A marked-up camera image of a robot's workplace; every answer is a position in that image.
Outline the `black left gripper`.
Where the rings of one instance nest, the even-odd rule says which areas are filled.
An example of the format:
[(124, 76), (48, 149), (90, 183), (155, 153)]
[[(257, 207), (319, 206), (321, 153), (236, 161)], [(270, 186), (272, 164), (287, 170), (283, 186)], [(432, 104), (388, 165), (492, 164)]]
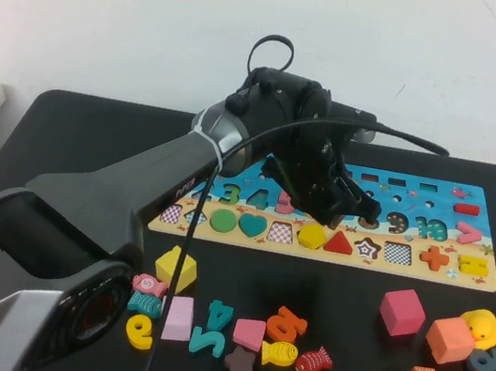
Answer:
[(347, 177), (332, 141), (313, 127), (281, 135), (262, 172), (290, 196), (293, 208), (330, 229), (345, 214), (370, 220), (380, 216), (380, 203)]

